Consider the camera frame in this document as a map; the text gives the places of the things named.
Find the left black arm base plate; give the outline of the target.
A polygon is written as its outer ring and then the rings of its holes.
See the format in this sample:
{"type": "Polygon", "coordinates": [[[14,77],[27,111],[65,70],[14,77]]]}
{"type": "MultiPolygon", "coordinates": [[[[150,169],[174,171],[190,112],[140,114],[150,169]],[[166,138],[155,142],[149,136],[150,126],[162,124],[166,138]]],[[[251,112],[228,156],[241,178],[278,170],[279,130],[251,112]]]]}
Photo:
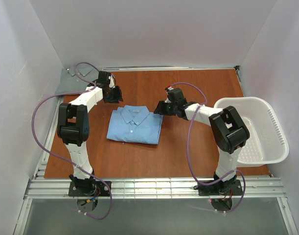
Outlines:
{"type": "Polygon", "coordinates": [[[71,197],[94,197],[110,196],[109,188],[101,181],[88,180],[81,182],[71,182],[68,196],[71,197]]]}

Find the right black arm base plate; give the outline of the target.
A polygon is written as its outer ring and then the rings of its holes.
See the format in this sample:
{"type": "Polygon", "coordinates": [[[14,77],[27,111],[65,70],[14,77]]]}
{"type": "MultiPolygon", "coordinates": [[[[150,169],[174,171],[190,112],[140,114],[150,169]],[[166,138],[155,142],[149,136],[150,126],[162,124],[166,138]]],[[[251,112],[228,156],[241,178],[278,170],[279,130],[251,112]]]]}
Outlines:
{"type": "Polygon", "coordinates": [[[198,191],[199,196],[225,196],[231,193],[232,195],[240,196],[243,193],[243,188],[239,180],[235,180],[232,183],[216,183],[211,186],[198,184],[193,189],[198,191]]]}

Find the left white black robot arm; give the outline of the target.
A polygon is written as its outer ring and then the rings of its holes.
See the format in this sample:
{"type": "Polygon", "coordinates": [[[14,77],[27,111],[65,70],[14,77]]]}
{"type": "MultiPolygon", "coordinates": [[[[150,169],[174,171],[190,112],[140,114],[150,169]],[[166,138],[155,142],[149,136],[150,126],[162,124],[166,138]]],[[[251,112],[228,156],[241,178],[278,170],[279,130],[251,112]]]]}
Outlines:
{"type": "Polygon", "coordinates": [[[91,176],[93,168],[89,162],[86,141],[90,134],[89,111],[100,101],[119,103],[122,92],[115,84],[115,77],[101,71],[98,78],[89,84],[78,98],[59,106],[57,135],[70,154],[73,174],[69,177],[76,190],[83,195],[92,195],[97,191],[96,180],[91,176]]]}

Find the grey long sleeve shirt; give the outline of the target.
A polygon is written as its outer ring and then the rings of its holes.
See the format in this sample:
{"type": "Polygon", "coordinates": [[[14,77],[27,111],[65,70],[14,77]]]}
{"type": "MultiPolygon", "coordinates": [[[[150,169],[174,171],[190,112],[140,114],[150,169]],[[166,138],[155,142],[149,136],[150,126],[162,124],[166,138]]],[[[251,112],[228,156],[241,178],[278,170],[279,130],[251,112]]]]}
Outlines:
{"type": "Polygon", "coordinates": [[[78,66],[71,66],[62,69],[60,83],[56,89],[56,94],[70,94],[81,92],[87,86],[91,86],[89,82],[98,78],[99,70],[92,65],[80,63],[78,66]]]}

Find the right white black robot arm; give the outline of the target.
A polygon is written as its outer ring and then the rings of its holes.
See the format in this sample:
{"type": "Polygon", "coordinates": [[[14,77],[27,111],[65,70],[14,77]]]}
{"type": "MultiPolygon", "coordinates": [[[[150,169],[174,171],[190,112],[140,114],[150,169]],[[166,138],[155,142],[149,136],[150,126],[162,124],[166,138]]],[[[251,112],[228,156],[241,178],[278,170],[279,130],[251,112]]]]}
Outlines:
{"type": "Polygon", "coordinates": [[[213,108],[196,102],[187,102],[179,88],[165,88],[167,99],[158,102],[155,114],[177,116],[211,127],[219,151],[218,166],[213,180],[197,180],[195,190],[211,193],[226,193],[236,183],[238,156],[250,138],[250,133],[236,108],[213,108]]]}

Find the light blue long sleeve shirt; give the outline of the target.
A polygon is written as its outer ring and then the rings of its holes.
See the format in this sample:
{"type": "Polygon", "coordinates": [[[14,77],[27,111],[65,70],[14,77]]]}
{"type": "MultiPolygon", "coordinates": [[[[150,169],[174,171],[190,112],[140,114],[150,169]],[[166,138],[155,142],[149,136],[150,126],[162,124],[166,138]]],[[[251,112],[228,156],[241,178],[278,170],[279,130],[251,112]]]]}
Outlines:
{"type": "Polygon", "coordinates": [[[112,111],[106,138],[112,141],[157,145],[163,116],[146,106],[118,107],[112,111]]]}

